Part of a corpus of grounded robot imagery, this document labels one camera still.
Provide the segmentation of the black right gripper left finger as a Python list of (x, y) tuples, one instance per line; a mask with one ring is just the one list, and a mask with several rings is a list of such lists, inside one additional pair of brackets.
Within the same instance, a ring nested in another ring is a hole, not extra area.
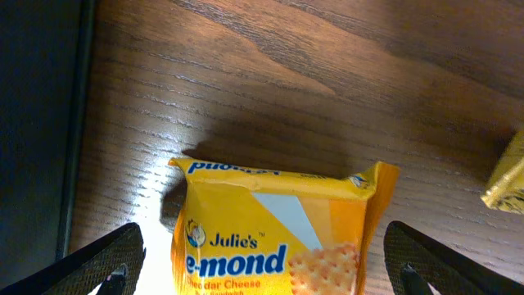
[(145, 256), (140, 226), (131, 222), (1, 293), (133, 295)]

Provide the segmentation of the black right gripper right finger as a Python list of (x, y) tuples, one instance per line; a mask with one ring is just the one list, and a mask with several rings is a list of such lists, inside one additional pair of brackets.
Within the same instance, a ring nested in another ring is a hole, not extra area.
[(395, 294), (522, 294), (504, 277), (398, 220), (386, 228), (386, 271)]

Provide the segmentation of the yellow snack packet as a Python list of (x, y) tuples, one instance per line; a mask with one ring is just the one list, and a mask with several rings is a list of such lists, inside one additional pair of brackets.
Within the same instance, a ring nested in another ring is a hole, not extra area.
[(523, 130), (513, 136), (494, 168), (481, 200), (492, 210), (523, 214)]

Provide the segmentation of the orange Julie's cracker packet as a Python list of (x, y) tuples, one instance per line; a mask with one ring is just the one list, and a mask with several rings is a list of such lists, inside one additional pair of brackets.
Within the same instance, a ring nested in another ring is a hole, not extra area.
[(187, 182), (171, 247), (178, 294), (361, 294), (400, 171), (344, 179), (173, 158)]

